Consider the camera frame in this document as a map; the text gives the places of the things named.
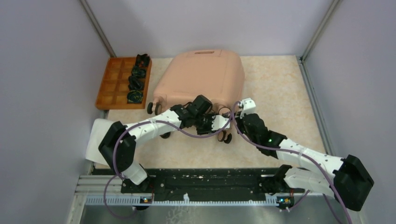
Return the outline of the pink suitcase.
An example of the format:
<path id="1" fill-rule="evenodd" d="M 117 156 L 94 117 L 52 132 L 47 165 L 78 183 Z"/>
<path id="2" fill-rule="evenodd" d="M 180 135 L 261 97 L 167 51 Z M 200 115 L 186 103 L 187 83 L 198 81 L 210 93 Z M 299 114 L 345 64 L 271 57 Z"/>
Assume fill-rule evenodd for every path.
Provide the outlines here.
<path id="1" fill-rule="evenodd" d="M 174 105 L 187 105 L 202 95 L 212 103 L 211 113 L 229 118 L 232 106 L 241 99 L 244 80 L 241 59 L 233 51 L 185 52 L 170 62 L 154 89 L 147 112 L 159 115 Z M 220 142 L 228 144 L 232 140 L 229 129 L 214 133 Z"/>

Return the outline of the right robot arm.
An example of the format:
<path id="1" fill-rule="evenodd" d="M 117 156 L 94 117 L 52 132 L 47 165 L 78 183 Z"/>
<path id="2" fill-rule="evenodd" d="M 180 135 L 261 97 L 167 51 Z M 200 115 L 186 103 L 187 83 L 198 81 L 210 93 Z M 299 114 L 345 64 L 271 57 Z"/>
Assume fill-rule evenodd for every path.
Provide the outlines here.
<path id="1" fill-rule="evenodd" d="M 361 211 L 374 180 L 361 162 L 349 154 L 346 158 L 331 156 L 304 147 L 283 134 L 269 130 L 256 113 L 233 115 L 237 132 L 260 153 L 297 164 L 283 166 L 274 179 L 279 192 L 290 188 L 313 190 L 333 196 L 353 211 Z"/>

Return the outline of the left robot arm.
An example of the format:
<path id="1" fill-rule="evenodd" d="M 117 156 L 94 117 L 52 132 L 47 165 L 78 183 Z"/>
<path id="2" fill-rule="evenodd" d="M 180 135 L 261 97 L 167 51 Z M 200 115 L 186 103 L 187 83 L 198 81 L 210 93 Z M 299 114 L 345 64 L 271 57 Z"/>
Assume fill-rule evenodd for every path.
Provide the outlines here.
<path id="1" fill-rule="evenodd" d="M 135 160 L 135 149 L 145 142 L 173 131 L 194 126 L 197 135 L 211 134 L 221 129 L 227 119 L 211 113 L 212 103 L 199 95 L 187 105 L 170 109 L 144 121 L 124 125 L 113 122 L 102 138 L 98 151 L 116 175 L 132 182 L 139 193 L 149 189 L 148 173 Z"/>

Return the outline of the white cloth under left arm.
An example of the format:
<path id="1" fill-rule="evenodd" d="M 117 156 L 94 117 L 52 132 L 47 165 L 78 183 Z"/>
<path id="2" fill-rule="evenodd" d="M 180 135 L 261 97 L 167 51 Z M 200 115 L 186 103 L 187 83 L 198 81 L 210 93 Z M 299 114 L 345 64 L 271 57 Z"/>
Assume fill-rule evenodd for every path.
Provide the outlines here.
<path id="1" fill-rule="evenodd" d="M 108 165 L 102 154 L 99 152 L 99 145 L 108 132 L 110 126 L 115 123 L 108 119 L 95 119 L 92 125 L 88 145 L 86 148 L 85 159 L 101 164 Z"/>

